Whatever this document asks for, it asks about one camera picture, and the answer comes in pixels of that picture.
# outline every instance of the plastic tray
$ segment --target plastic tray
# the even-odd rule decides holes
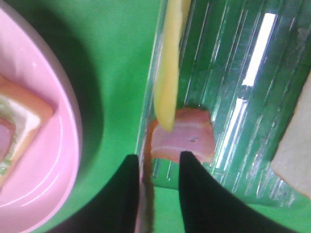
[[[138,136],[154,119],[153,83],[167,0],[160,8]],[[270,168],[311,65],[311,2],[192,0],[180,43],[177,107],[211,112],[216,155],[204,164],[247,204],[290,208],[305,197]],[[177,189],[178,164],[153,160],[155,186]]]

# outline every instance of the black tongs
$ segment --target black tongs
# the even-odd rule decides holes
[[[191,152],[181,153],[179,169],[178,189],[186,233],[293,232],[225,190]],[[138,202],[138,157],[128,155],[87,206],[50,232],[134,233]]]

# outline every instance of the cheese slice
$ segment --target cheese slice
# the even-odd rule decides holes
[[[272,170],[311,199],[311,75],[271,162]]]
[[[46,102],[0,75],[0,117],[12,122],[16,128],[9,153],[0,163],[0,187],[35,138],[40,126],[52,115],[53,110]]]
[[[163,25],[163,46],[155,81],[155,116],[167,131],[172,131],[178,90],[179,42],[191,0],[168,0]]]

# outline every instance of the bacon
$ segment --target bacon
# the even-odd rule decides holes
[[[149,127],[146,149],[152,158],[179,163],[182,151],[191,151],[201,162],[211,163],[215,140],[208,111],[183,108],[176,111],[172,132],[164,130],[155,119]]]

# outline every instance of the bacon slice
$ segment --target bacon slice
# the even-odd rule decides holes
[[[15,133],[15,125],[0,117],[0,162],[4,160],[11,144]]]
[[[177,110],[172,132],[164,130],[155,119],[149,127],[148,137],[146,150],[150,150],[152,158],[179,163],[180,153],[187,150],[201,163],[213,161],[215,140],[208,111],[194,108]]]

